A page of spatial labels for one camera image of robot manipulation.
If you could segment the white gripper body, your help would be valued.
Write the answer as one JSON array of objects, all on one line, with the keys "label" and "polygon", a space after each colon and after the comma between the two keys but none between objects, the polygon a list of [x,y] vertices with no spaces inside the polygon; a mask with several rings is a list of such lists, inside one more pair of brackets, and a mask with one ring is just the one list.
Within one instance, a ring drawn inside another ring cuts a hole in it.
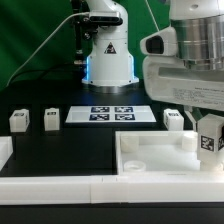
[{"label": "white gripper body", "polygon": [[224,111],[224,70],[188,70],[181,60],[163,56],[146,56],[142,69],[152,100]]}]

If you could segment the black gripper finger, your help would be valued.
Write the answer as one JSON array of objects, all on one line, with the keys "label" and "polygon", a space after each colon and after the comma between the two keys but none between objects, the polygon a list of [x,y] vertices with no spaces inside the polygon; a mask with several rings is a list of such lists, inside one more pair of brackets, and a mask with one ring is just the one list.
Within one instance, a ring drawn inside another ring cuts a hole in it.
[{"label": "black gripper finger", "polygon": [[203,118],[200,109],[197,107],[185,105],[184,112],[191,121],[193,130],[196,131],[198,129],[198,121]]}]

